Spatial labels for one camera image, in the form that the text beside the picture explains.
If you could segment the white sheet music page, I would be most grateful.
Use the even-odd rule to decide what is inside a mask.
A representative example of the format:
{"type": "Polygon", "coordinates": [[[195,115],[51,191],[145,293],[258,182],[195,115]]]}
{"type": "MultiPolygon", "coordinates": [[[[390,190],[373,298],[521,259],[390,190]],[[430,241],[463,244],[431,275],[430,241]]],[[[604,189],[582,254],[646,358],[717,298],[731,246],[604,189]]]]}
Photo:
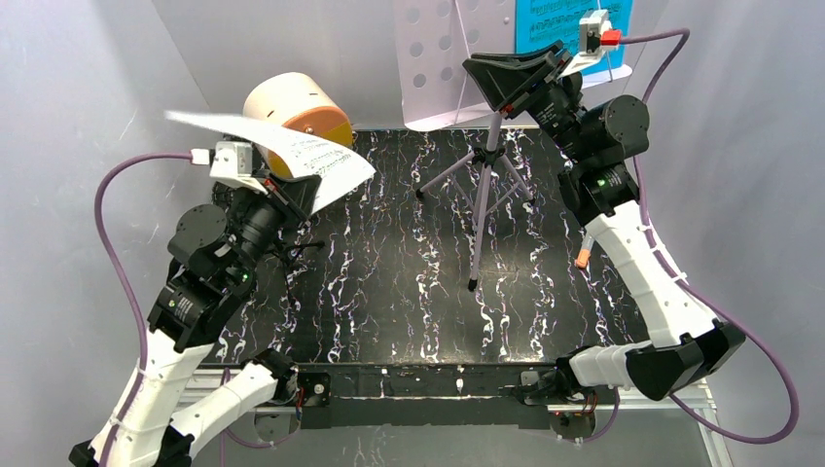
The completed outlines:
{"type": "Polygon", "coordinates": [[[338,143],[318,136],[295,131],[273,123],[232,114],[205,114],[181,111],[165,111],[165,117],[173,122],[205,128],[219,133],[240,137],[257,149],[276,152],[285,161],[305,170],[304,175],[316,174],[302,162],[311,157],[323,157],[329,152],[342,151],[349,161],[321,176],[322,182],[316,195],[314,210],[327,207],[348,195],[376,174],[376,169],[361,155],[338,143]]]}

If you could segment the lilac music stand tripod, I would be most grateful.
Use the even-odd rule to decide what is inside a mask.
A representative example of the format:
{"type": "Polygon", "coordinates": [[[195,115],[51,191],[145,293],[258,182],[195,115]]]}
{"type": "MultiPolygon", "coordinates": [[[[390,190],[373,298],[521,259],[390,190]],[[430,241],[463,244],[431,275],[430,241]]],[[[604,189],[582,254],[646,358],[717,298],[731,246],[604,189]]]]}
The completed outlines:
{"type": "MultiPolygon", "coordinates": [[[[480,277],[487,220],[505,200],[517,196],[532,203],[535,195],[501,140],[503,122],[514,111],[493,111],[462,63],[492,47],[497,54],[515,52],[516,1],[396,1],[395,44],[402,88],[405,128],[416,132],[477,129],[483,141],[458,154],[455,161],[414,190],[418,199],[452,185],[470,210],[473,248],[469,291],[480,277]]],[[[630,67],[606,55],[582,71],[587,87],[628,76],[630,67]]]]}

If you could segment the black tripod microphone stand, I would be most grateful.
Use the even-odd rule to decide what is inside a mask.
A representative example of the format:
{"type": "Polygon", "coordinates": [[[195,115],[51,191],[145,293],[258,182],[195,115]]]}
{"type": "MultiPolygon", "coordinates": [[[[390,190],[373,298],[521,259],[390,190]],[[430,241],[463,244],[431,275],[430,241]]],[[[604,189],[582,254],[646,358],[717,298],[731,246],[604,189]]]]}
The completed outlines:
{"type": "Polygon", "coordinates": [[[269,250],[270,254],[272,254],[281,265],[281,271],[286,290],[286,297],[288,304],[291,308],[295,308],[297,301],[292,292],[289,274],[291,273],[294,266],[307,249],[320,250],[325,248],[326,246],[327,242],[324,240],[317,240],[294,245],[286,245],[282,241],[277,240],[275,244],[272,246],[272,248],[269,250]]]}

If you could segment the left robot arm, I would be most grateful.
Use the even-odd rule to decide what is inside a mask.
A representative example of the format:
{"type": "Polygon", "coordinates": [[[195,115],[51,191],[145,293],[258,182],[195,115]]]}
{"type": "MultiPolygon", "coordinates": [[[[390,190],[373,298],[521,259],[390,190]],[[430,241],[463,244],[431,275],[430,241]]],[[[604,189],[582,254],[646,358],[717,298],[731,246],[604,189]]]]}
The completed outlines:
{"type": "Polygon", "coordinates": [[[75,466],[188,466],[247,411],[296,393],[297,367],[269,349],[198,402],[180,409],[188,381],[226,324],[252,298],[256,269],[277,233],[305,221],[321,179],[267,174],[264,188],[234,190],[228,208],[189,209],[168,242],[165,285],[149,313],[147,349],[104,428],[72,448],[75,466]]]}

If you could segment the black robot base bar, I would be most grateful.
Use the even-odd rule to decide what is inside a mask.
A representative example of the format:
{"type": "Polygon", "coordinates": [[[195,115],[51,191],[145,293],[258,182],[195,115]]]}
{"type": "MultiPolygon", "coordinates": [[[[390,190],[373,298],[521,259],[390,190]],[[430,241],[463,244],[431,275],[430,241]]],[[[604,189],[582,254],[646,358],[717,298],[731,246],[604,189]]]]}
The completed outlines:
{"type": "Polygon", "coordinates": [[[303,429],[504,425],[568,439],[596,427],[593,398],[558,397],[537,364],[302,364],[265,414],[300,406],[303,429]]]}

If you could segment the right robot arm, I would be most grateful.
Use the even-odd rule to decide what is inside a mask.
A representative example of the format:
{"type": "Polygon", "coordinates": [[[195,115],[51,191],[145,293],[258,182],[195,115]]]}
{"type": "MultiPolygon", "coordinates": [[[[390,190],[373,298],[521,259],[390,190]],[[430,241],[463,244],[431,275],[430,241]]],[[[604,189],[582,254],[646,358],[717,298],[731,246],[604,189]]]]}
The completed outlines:
{"type": "Polygon", "coordinates": [[[559,42],[533,54],[473,54],[463,63],[492,110],[529,115],[569,158],[557,177],[562,200],[609,257],[647,328],[647,341],[586,346],[557,358],[537,388],[560,398],[631,387],[659,401],[718,371],[745,336],[691,297],[663,269],[663,250],[649,243],[641,192],[626,165],[649,147],[647,106],[628,94],[584,106],[582,76],[572,64],[559,42]]]}

